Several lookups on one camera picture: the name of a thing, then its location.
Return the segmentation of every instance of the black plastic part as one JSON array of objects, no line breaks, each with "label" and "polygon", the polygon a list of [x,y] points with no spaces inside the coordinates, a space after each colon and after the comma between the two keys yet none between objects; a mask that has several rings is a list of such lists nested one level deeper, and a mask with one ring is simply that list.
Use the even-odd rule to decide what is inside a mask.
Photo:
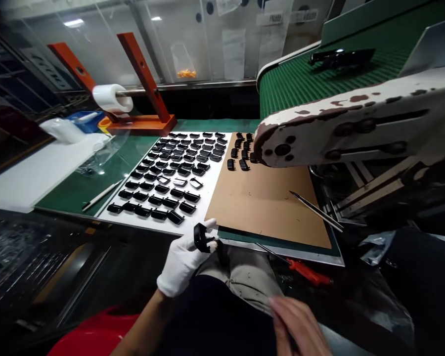
[{"label": "black plastic part", "polygon": [[130,176],[134,177],[134,178],[137,178],[137,179],[140,179],[140,178],[143,177],[143,173],[137,172],[137,171],[133,171],[132,173],[130,173]]},{"label": "black plastic part", "polygon": [[181,164],[181,168],[186,169],[186,170],[190,170],[194,167],[194,163],[182,163]]},{"label": "black plastic part", "polygon": [[120,212],[122,211],[122,207],[120,205],[112,203],[107,206],[107,211],[115,214],[120,214]]},{"label": "black plastic part", "polygon": [[155,161],[144,159],[142,163],[146,166],[153,166],[155,164]]},{"label": "black plastic part", "polygon": [[162,170],[158,167],[151,167],[150,172],[153,174],[160,174],[162,172]]},{"label": "black plastic part", "polygon": [[158,168],[166,168],[167,165],[168,165],[167,162],[157,162],[157,163],[155,163],[155,166],[157,166]]},{"label": "black plastic part", "polygon": [[239,160],[239,165],[241,166],[241,169],[243,171],[248,171],[249,170],[249,166],[247,165],[245,160]]},{"label": "black plastic part", "polygon": [[175,178],[173,184],[179,187],[184,187],[188,183],[185,179]]},{"label": "black plastic part", "polygon": [[213,154],[215,154],[216,156],[223,156],[224,155],[224,151],[223,150],[214,149],[213,150]]},{"label": "black plastic part", "polygon": [[137,189],[139,185],[140,183],[128,181],[127,183],[125,183],[125,188]]},{"label": "black plastic part", "polygon": [[166,169],[166,170],[163,170],[163,174],[166,175],[166,176],[172,176],[172,175],[175,174],[175,170],[168,170],[168,169]]},{"label": "black plastic part", "polygon": [[193,161],[194,161],[194,157],[193,157],[193,156],[190,156],[190,155],[184,155],[184,156],[183,156],[183,159],[184,159],[185,161],[188,161],[188,162],[193,162]]},{"label": "black plastic part", "polygon": [[158,220],[166,220],[168,212],[160,211],[160,210],[154,210],[151,213],[152,218],[158,219]]},{"label": "black plastic part", "polygon": [[251,157],[250,158],[251,159],[251,163],[258,163],[255,152],[251,152],[250,157]]},{"label": "black plastic part", "polygon": [[132,211],[135,210],[135,208],[136,208],[137,206],[138,206],[137,204],[132,204],[132,203],[127,202],[127,203],[125,203],[124,205],[122,205],[122,209],[124,209],[125,211],[130,211],[130,212],[132,212]]},{"label": "black plastic part", "polygon": [[179,204],[178,200],[173,200],[173,199],[168,199],[168,198],[163,199],[163,205],[168,208],[174,209],[178,206],[178,204]]},{"label": "black plastic part", "polygon": [[137,168],[135,168],[135,170],[136,171],[141,171],[141,172],[146,172],[146,171],[148,171],[149,168],[150,168],[149,166],[139,165],[139,166],[137,166]]},{"label": "black plastic part", "polygon": [[160,206],[163,203],[163,198],[159,198],[156,197],[155,195],[152,195],[151,197],[148,197],[148,202],[150,204]]},{"label": "black plastic part", "polygon": [[146,180],[149,180],[149,181],[154,181],[156,178],[157,178],[157,176],[155,176],[155,175],[153,175],[153,174],[150,174],[150,173],[147,173],[146,175],[144,175],[143,176]]},{"label": "black plastic part", "polygon": [[117,195],[124,199],[130,199],[132,198],[133,193],[127,192],[126,190],[121,190]]},{"label": "black plastic part", "polygon": [[167,218],[175,225],[180,225],[184,220],[184,216],[177,214],[174,210],[167,213]]},{"label": "black plastic part", "polygon": [[144,218],[148,217],[152,211],[153,209],[147,209],[142,206],[138,206],[135,208],[135,214]]},{"label": "black plastic part", "polygon": [[167,185],[168,183],[170,183],[172,180],[170,178],[166,178],[164,176],[158,176],[158,181],[161,184]]},{"label": "black plastic part", "polygon": [[185,192],[184,193],[184,198],[187,201],[190,201],[191,203],[197,203],[199,201],[199,199],[201,199],[201,195],[196,195],[196,194],[192,194],[190,192]]},{"label": "black plastic part", "polygon": [[142,192],[136,192],[133,196],[134,199],[139,201],[145,201],[148,199],[148,194],[142,193]]},{"label": "black plastic part", "polygon": [[214,162],[219,162],[221,160],[221,156],[210,155],[209,159]]},{"label": "black plastic part", "polygon": [[173,188],[172,190],[170,190],[170,195],[176,198],[182,198],[184,196],[184,191]]},{"label": "black plastic part", "polygon": [[157,185],[157,186],[155,187],[155,190],[156,190],[157,192],[159,192],[159,193],[166,194],[166,193],[170,190],[170,188],[165,187],[164,185],[159,184],[159,185]]},{"label": "black plastic part", "polygon": [[196,156],[196,159],[200,162],[207,162],[209,158],[205,157],[205,156],[198,155],[198,156]]},{"label": "black plastic part", "polygon": [[193,186],[195,189],[201,189],[203,187],[203,183],[198,181],[196,178],[191,178],[189,180],[189,183]]},{"label": "black plastic part", "polygon": [[200,177],[204,176],[204,173],[206,173],[205,170],[202,170],[202,169],[199,169],[199,168],[193,168],[191,171],[193,172],[194,175],[200,176]]},{"label": "black plastic part", "polygon": [[183,177],[187,177],[191,174],[190,171],[184,170],[183,168],[178,169],[178,174]]},{"label": "black plastic part", "polygon": [[188,204],[188,203],[186,203],[186,202],[182,202],[180,205],[179,205],[179,209],[180,210],[182,210],[182,211],[184,211],[185,213],[187,213],[187,214],[193,214],[194,213],[194,211],[196,210],[196,205],[190,205],[190,204]]},{"label": "black plastic part", "polygon": [[227,160],[227,169],[234,171],[234,160],[232,158]]},{"label": "black plastic part", "polygon": [[150,184],[150,183],[147,183],[147,182],[143,182],[141,185],[140,185],[140,188],[142,188],[143,190],[152,190],[153,189],[153,187],[154,187],[155,185],[154,184]]},{"label": "black plastic part", "polygon": [[202,163],[198,163],[198,165],[196,167],[198,167],[199,169],[204,169],[205,171],[207,171],[209,168],[211,168],[210,165],[204,165]]}]

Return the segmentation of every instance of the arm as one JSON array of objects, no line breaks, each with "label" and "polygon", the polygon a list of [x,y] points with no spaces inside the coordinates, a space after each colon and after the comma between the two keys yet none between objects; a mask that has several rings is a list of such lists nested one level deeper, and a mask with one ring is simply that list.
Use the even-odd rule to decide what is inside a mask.
[{"label": "arm", "polygon": [[172,305],[173,298],[157,289],[111,356],[151,355],[160,343]]},{"label": "arm", "polygon": [[[207,228],[215,224],[215,219],[203,222]],[[216,246],[214,241],[208,244]],[[155,352],[172,314],[174,297],[185,290],[193,273],[209,256],[195,248],[192,234],[171,243],[162,274],[157,278],[158,289],[111,356],[147,356]]]}]

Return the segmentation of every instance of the green conveyor belt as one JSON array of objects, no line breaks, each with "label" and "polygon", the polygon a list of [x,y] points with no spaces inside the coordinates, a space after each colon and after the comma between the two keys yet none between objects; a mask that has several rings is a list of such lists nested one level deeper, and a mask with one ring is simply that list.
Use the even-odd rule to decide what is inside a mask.
[{"label": "green conveyor belt", "polygon": [[[261,79],[261,119],[293,106],[396,78],[425,28],[444,20],[445,1],[431,2],[280,64]],[[314,51],[338,48],[375,48],[376,52],[370,64],[355,69],[318,71],[319,64],[308,64]]]}]

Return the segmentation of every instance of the gloved hand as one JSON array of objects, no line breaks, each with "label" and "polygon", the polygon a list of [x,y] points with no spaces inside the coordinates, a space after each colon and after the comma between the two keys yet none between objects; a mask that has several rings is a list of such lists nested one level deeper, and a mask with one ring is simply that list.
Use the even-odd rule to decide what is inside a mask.
[{"label": "gloved hand", "polygon": [[[209,219],[202,224],[210,229],[216,225],[216,219]],[[208,242],[208,246],[213,253],[216,250],[217,242]],[[157,278],[158,289],[171,298],[181,294],[188,286],[193,273],[210,255],[199,251],[194,246],[193,233],[174,240],[170,245],[162,274]]]}]

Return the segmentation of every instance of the pen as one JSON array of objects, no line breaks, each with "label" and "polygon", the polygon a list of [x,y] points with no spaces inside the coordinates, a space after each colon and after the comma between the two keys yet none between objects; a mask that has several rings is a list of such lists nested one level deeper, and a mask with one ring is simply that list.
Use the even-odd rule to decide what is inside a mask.
[{"label": "pen", "polygon": [[105,191],[100,193],[98,196],[96,196],[94,199],[92,199],[90,202],[87,202],[83,206],[83,212],[85,212],[87,209],[89,209],[92,205],[94,205],[96,202],[98,202],[104,195],[106,195],[108,192],[110,192],[112,189],[114,189],[123,179],[118,181],[117,183],[112,184],[110,187],[108,187]]}]

